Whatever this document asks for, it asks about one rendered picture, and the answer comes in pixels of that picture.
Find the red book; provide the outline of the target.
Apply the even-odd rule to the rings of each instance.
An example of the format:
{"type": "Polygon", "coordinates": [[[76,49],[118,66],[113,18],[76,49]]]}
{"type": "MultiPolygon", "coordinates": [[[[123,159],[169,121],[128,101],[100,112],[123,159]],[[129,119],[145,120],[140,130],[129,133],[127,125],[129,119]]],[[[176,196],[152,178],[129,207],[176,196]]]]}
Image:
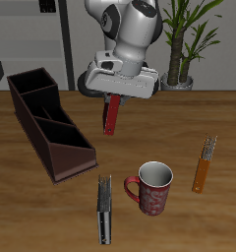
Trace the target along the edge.
{"type": "Polygon", "coordinates": [[[102,115],[104,135],[112,136],[114,134],[119,103],[120,103],[119,95],[115,94],[108,95],[108,102],[104,104],[102,115]]]}

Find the green pot plant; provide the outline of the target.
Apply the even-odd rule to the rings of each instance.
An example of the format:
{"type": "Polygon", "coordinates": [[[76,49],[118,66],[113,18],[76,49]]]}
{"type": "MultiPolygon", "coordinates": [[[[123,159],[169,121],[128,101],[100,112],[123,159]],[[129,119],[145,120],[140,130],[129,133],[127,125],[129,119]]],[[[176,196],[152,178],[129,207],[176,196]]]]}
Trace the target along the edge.
{"type": "Polygon", "coordinates": [[[160,87],[163,91],[192,89],[194,80],[188,75],[190,63],[194,59],[203,59],[200,53],[207,47],[219,44],[219,40],[213,40],[217,28],[202,37],[207,21],[196,28],[193,27],[193,23],[222,2],[223,0],[211,0],[205,4],[205,1],[202,1],[191,10],[190,0],[171,0],[172,14],[164,9],[168,18],[163,22],[170,28],[170,31],[165,31],[168,38],[166,43],[170,45],[171,53],[168,72],[160,78],[160,87]]]}

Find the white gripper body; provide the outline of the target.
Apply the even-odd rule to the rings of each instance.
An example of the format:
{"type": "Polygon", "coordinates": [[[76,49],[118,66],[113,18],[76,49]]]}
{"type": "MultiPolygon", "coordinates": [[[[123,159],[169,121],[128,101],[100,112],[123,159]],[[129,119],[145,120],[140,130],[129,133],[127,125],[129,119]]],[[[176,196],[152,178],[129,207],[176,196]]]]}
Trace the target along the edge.
{"type": "Polygon", "coordinates": [[[150,98],[157,79],[158,73],[147,67],[143,67],[138,76],[126,79],[117,76],[114,71],[98,68],[92,61],[85,76],[85,84],[94,91],[150,98]]]}

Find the grey shelf unit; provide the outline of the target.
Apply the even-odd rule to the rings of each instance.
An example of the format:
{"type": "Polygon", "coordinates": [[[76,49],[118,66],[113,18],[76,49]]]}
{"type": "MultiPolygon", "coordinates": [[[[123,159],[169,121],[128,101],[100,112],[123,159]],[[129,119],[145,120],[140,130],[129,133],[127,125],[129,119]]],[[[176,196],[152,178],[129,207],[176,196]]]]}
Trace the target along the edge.
{"type": "Polygon", "coordinates": [[[0,61],[7,77],[43,67],[62,91],[75,88],[67,0],[0,0],[0,61]]]}

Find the red white mug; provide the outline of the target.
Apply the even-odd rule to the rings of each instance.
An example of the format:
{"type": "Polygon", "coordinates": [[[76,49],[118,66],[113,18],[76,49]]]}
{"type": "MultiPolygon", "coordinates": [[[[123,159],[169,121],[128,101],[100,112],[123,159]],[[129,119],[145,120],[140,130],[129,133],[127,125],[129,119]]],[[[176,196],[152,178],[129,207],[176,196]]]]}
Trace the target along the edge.
{"type": "Polygon", "coordinates": [[[166,164],[148,161],[140,167],[138,176],[125,179],[124,189],[127,195],[139,204],[144,214],[158,216],[164,211],[172,180],[173,172],[166,164]],[[139,195],[128,189],[132,182],[138,184],[139,195]]]}

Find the dark brown desk caddy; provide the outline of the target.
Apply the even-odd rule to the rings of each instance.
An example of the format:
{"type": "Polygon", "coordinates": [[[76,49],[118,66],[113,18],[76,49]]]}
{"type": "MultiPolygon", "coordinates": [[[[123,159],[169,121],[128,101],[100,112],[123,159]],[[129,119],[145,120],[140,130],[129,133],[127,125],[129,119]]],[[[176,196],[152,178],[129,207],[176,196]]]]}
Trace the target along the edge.
{"type": "Polygon", "coordinates": [[[15,114],[53,184],[97,167],[95,148],[62,108],[43,68],[7,78],[15,114]]]}

